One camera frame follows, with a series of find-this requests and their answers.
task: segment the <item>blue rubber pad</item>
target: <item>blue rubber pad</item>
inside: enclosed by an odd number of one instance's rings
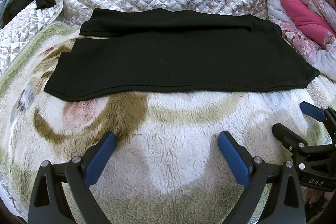
[[[116,136],[111,132],[86,167],[86,175],[84,179],[86,188],[89,188],[90,185],[97,183],[114,149],[116,148],[116,143]]]
[[[313,106],[310,103],[303,101],[300,104],[300,108],[301,108],[302,113],[314,118],[315,120],[319,122],[323,122],[327,119],[322,109],[316,106]]]
[[[221,132],[218,136],[218,146],[237,183],[243,185],[246,189],[250,185],[247,165],[224,132]]]

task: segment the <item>bright pink fabric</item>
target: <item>bright pink fabric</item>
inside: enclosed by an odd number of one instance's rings
[[[336,37],[336,33],[328,22],[306,7],[301,0],[280,1],[296,27],[320,46],[324,45],[326,32],[329,31]]]

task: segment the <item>pink floral comforter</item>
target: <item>pink floral comforter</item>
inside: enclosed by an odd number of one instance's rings
[[[310,10],[324,18],[336,30],[334,0],[301,0]],[[278,24],[282,35],[312,66],[336,80],[336,38],[326,31],[322,45],[305,36],[287,15],[280,0],[267,0],[269,19]]]

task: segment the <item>silver bolt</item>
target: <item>silver bolt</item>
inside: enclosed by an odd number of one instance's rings
[[[72,158],[72,162],[74,163],[74,164],[77,164],[77,163],[79,163],[80,161],[81,161],[81,157],[80,156],[74,156],[73,158]]]
[[[254,162],[255,162],[256,164],[260,164],[260,163],[263,162],[263,159],[260,158],[260,157],[258,157],[258,156],[254,157],[253,160],[254,160]]]
[[[41,166],[42,167],[47,167],[49,164],[49,162],[47,160],[44,160],[42,163],[41,163]]]
[[[289,168],[293,167],[293,163],[291,161],[286,161],[286,166]]]
[[[303,164],[303,163],[300,163],[299,164],[299,168],[300,168],[300,170],[304,170],[306,168],[306,165]]]

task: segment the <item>white flower print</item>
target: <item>white flower print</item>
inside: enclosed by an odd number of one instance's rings
[[[293,32],[286,32],[286,36],[289,38],[289,39],[292,39],[294,37],[295,33]]]

